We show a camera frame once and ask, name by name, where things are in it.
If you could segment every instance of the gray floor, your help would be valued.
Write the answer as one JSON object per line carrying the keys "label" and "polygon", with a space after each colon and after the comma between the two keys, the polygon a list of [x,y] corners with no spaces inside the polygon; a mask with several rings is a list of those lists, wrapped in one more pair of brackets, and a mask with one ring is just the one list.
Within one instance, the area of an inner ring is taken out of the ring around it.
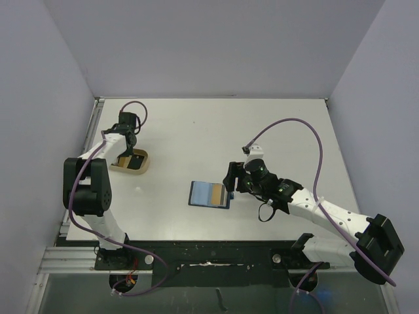
{"label": "gray floor", "polygon": [[[50,275],[39,313],[287,313],[290,288],[252,286],[220,288],[224,312],[214,288],[162,288],[135,298],[111,297],[107,275]],[[150,284],[149,277],[141,285]],[[386,305],[380,287],[357,273],[320,273],[314,291],[327,314],[383,313]],[[298,296],[294,314],[321,313],[310,296]]]}

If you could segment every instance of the gray wall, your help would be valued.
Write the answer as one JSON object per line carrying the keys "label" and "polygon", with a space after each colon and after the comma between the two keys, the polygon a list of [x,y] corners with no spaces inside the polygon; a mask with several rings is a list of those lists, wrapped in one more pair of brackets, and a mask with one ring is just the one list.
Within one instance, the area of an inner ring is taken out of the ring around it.
{"label": "gray wall", "polygon": [[93,98],[39,0],[0,1],[0,313],[23,313]]}
{"label": "gray wall", "polygon": [[328,97],[384,0],[45,0],[95,96]]}
{"label": "gray wall", "polygon": [[331,118],[361,210],[391,217],[406,252],[392,277],[418,312],[419,1],[387,0],[332,94]]}

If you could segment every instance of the white wall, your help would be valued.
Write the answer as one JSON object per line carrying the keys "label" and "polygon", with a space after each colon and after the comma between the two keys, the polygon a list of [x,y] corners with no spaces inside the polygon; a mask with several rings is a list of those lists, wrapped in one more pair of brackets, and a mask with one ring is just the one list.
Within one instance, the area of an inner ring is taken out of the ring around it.
{"label": "white wall", "polygon": [[418,312],[419,1],[387,0],[330,99],[361,211],[391,218],[406,252],[392,277]]}
{"label": "white wall", "polygon": [[23,313],[93,98],[40,0],[0,1],[0,313]]}
{"label": "white wall", "polygon": [[384,0],[45,0],[95,96],[329,97]]}

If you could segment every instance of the white table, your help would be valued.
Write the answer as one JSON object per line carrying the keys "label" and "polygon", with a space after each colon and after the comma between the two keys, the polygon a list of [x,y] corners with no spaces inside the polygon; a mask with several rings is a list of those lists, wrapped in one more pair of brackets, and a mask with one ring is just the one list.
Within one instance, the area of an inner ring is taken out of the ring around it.
{"label": "white table", "polygon": [[[106,99],[95,132],[110,128],[118,111],[131,99]],[[266,223],[257,219],[261,204],[235,192],[230,209],[188,206],[191,181],[220,183],[230,161],[244,161],[241,147],[268,124],[297,117],[317,129],[324,147],[319,179],[320,196],[358,213],[354,193],[329,114],[322,99],[142,99],[149,119],[137,136],[136,148],[149,153],[146,173],[129,175],[110,171],[112,210],[131,240],[294,240],[303,232],[320,237],[332,233],[280,211]],[[126,108],[144,117],[141,106]],[[311,131],[298,122],[273,127],[258,141],[265,163],[278,177],[312,189],[318,164],[318,144]],[[77,217],[82,225],[86,223]],[[70,226],[68,240],[93,240],[89,233]]]}

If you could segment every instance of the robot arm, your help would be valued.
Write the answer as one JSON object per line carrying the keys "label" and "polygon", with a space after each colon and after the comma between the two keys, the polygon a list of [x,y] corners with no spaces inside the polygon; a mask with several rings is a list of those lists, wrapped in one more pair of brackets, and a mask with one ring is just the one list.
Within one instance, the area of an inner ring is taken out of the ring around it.
{"label": "robot arm", "polygon": [[[74,199],[74,213],[82,217],[93,231],[119,243],[128,241],[127,235],[119,228],[112,212],[109,210],[112,199],[111,184],[109,181],[108,167],[120,156],[132,154],[137,139],[134,134],[137,116],[133,113],[120,113],[118,123],[103,132],[104,146],[84,172],[84,176],[77,187]],[[64,162],[64,205],[68,208],[69,195],[77,173],[88,157],[102,143],[78,158],[68,158]],[[115,251],[121,249],[102,238],[99,239],[100,249]]]}
{"label": "robot arm", "polygon": [[[342,237],[319,208],[319,203],[382,271],[390,274],[404,247],[390,220],[382,215],[371,218],[353,213],[326,200],[315,201],[313,193],[299,183],[278,178],[270,173],[263,162],[263,150],[258,144],[244,148],[246,162],[231,162],[223,184],[228,192],[249,193],[258,200],[289,215],[295,215]],[[311,262],[329,262],[332,266],[355,266],[368,280],[384,284],[385,279],[344,240],[318,239],[304,234],[298,240],[299,247]]]}

